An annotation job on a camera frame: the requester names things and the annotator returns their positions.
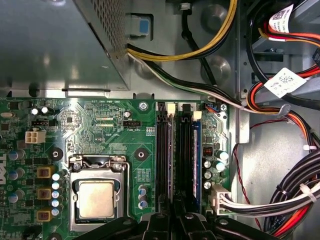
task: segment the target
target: black ram slot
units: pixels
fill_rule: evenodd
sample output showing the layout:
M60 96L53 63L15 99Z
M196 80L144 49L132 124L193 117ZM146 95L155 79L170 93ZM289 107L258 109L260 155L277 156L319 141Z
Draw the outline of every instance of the black ram slot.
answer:
M155 177L155 208L165 211L168 201L169 179L169 124L167 112L162 103L158 103L159 114L156 123L156 177Z
M192 205L188 200L193 199L193 137L192 114L182 112L176 129L175 192L186 197L187 208Z

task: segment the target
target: white power connector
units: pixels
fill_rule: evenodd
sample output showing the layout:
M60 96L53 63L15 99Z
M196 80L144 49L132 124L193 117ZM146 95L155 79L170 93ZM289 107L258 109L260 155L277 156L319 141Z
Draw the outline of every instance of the white power connector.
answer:
M221 207L222 196L231 198L231 192L225 189L219 184L214 184L211 187L211 194L208 196L209 203L211 208L215 211L217 216L226 216L225 208Z

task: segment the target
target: capacitor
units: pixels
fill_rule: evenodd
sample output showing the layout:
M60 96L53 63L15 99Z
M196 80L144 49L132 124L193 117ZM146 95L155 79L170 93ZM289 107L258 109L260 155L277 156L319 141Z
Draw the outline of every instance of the capacitor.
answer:
M65 181L63 179L59 179L51 184L52 189L57 190L64 185Z
M126 119L130 118L131 115L132 115L132 113L131 113L130 111L125 111L125 112L123 113L123 117L126 118Z
M214 156L218 159L220 159L222 162L225 164L227 163L227 160L229 158L229 154L225 151L222 150L215 150L214 151Z
M223 170L226 169L226 165L221 162L221 161L215 161L214 162L214 168L218 171L218 172L222 172Z
M47 107L47 106L44 106L43 108L41 108L41 112L47 116L55 115L55 110L53 108Z
M8 178L11 181L22 178L25 175L25 170L22 168L17 168L16 170L12 170L8 173Z
M211 188L211 182L205 181L203 187L205 190L209 190Z
M61 194L64 193L64 189L62 187L58 188L57 190L54 190L52 193L51 193L51 196L54 198L54 199L57 199Z
M32 115L37 116L39 113L40 113L40 111L39 111L38 108L32 108L32 109L31 109L31 114L32 114Z
M144 186L144 185L140 185L139 186L139 195L140 196L144 196L144 195L147 195L147 187L146 186Z
M208 160L204 161L203 166L204 166L206 169L211 168L211 161L208 161Z
M205 179L210 179L212 178L212 173L210 171L206 171L203 176Z
M148 202L147 202L147 197L146 196L140 196L139 197L138 207L141 210L148 207Z
M11 161L21 160L25 156L25 151L22 149L10 151L8 157Z
M67 174L67 170L65 169L57 171L55 174L52 175L52 180L58 181L59 179L63 178L66 174Z
M10 194L10 196L8 197L8 201L11 204L15 204L19 200L23 199L24 196L25 196L25 192L22 191L21 189L18 189L17 191Z
M52 216L54 216L54 217L58 216L59 213L61 213L63 209L64 209L64 206L61 205L61 204L60 204L59 206L53 208L53 209L51 210Z

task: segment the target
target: motherboard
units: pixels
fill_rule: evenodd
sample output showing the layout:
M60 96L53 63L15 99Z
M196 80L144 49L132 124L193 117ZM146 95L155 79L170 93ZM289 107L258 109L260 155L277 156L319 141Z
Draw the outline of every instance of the motherboard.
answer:
M202 101L0 98L0 239L72 240L177 196L211 211L228 117Z

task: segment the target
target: barcode label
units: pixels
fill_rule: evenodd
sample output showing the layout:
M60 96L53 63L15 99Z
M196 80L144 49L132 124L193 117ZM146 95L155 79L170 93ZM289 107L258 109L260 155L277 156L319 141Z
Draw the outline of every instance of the barcode label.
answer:
M278 98L282 98L306 82L305 79L284 67L272 79L267 81L264 86Z
M293 9L294 5L291 4L274 14L269 20L270 27L277 32L289 33L289 18Z

